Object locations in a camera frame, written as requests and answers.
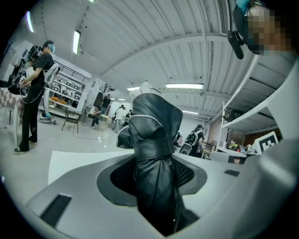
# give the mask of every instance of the ceiling light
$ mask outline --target ceiling light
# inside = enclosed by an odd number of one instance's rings
[[[186,111],[186,110],[182,110],[185,113],[190,113],[190,114],[198,114],[197,112],[192,112],[192,111]]]
[[[175,84],[175,83],[167,83],[166,84],[167,88],[180,88],[180,89],[196,89],[196,90],[202,90],[204,88],[204,84],[202,83],[179,83],[179,84]]]
[[[81,36],[81,33],[79,31],[75,31],[74,32],[74,42],[73,42],[73,52],[75,54],[78,53],[78,46],[79,46],[79,40],[80,40],[80,36]]]
[[[29,11],[27,11],[27,13],[26,13],[26,18],[27,18],[27,23],[28,23],[30,32],[34,32],[32,24],[31,24],[31,18],[30,18],[30,12]]]
[[[134,90],[138,90],[139,89],[139,86],[138,87],[133,87],[133,88],[128,88],[128,91],[134,91]]]

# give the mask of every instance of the grey floor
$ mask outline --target grey floor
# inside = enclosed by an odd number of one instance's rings
[[[55,117],[58,124],[38,122],[38,144],[30,145],[30,151],[23,155],[14,154],[13,126],[4,128],[3,110],[0,109],[0,175],[5,177],[5,186],[15,200],[26,204],[35,194],[47,186],[52,151],[102,153],[121,151],[117,148],[116,136],[110,128],[107,132],[67,122],[61,131],[64,119]],[[21,126],[18,127],[21,140]]]

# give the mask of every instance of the ceiling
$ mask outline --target ceiling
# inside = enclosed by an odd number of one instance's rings
[[[41,0],[31,10],[35,32],[25,22],[19,32],[36,45],[53,40],[56,55],[123,93],[147,80],[174,105],[210,121],[253,60],[247,47],[238,60],[227,41],[232,7],[227,0]],[[77,55],[74,30],[81,32]],[[165,83],[203,83],[204,90]]]

